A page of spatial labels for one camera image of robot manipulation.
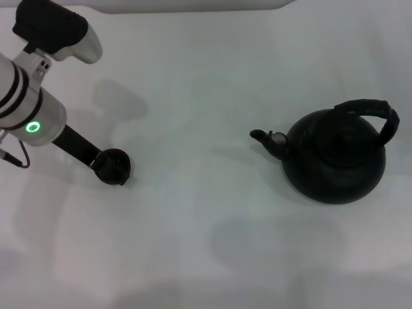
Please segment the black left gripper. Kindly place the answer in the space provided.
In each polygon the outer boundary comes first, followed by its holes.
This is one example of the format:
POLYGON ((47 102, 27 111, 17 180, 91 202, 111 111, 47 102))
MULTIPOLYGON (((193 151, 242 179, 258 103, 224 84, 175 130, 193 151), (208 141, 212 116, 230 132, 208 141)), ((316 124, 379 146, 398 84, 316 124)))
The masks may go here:
POLYGON ((124 185, 130 177, 131 160, 126 152, 121 149, 106 149, 102 152, 102 158, 96 159, 101 150, 69 125, 64 126, 52 143, 91 167, 97 178, 105 184, 124 185))

